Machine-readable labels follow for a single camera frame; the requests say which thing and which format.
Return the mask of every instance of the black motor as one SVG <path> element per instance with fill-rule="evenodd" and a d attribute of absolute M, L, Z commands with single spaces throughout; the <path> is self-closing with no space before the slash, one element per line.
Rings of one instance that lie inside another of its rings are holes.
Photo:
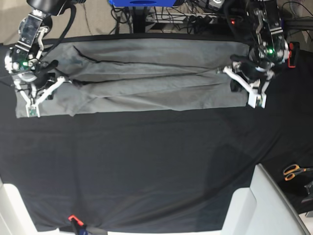
<path fill-rule="evenodd" d="M 27 0 L 27 3 L 39 11 L 57 16 L 68 8 L 71 0 Z"/>

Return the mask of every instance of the scissors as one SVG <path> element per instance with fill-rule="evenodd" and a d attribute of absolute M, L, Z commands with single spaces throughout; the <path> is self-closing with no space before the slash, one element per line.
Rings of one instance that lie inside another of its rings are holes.
<path fill-rule="evenodd" d="M 284 176 L 285 176 L 285 180 L 289 181 L 292 180 L 294 177 L 296 177 L 297 175 L 306 172 L 306 171 L 312 171 L 313 167 L 310 168 L 301 168 L 298 164 L 293 164 L 288 166 L 285 170 L 284 170 Z"/>

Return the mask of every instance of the gray cloth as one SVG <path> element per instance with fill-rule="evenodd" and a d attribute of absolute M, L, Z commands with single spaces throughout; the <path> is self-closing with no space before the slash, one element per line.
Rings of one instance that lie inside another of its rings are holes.
<path fill-rule="evenodd" d="M 193 110 L 245 106 L 246 92 L 232 93 L 231 79 L 216 74 L 230 55 L 247 55 L 235 42 L 177 39 L 122 39 L 64 43 L 48 56 L 70 79 L 53 100 L 40 105 L 42 116 L 98 112 Z M 17 93 L 16 115 L 26 117 Z"/>

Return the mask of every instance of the black tablecloth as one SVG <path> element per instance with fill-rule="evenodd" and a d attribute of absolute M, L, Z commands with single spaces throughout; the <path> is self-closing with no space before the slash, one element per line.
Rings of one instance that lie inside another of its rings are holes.
<path fill-rule="evenodd" d="M 0 84 L 0 177 L 18 187 L 40 231 L 68 226 L 71 214 L 108 231 L 219 230 L 258 163 L 299 213 L 310 211 L 300 202 L 313 176 L 284 183 L 281 172 L 313 165 L 312 73 L 313 55 L 301 52 L 298 67 L 272 82 L 265 110 L 73 118 L 16 119 L 14 90 Z"/>

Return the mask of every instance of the white chair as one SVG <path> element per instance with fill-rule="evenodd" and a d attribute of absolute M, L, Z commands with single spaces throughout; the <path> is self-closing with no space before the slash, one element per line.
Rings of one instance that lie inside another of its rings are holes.
<path fill-rule="evenodd" d="M 259 164 L 249 188 L 234 192 L 221 235 L 309 235 L 283 192 Z"/>

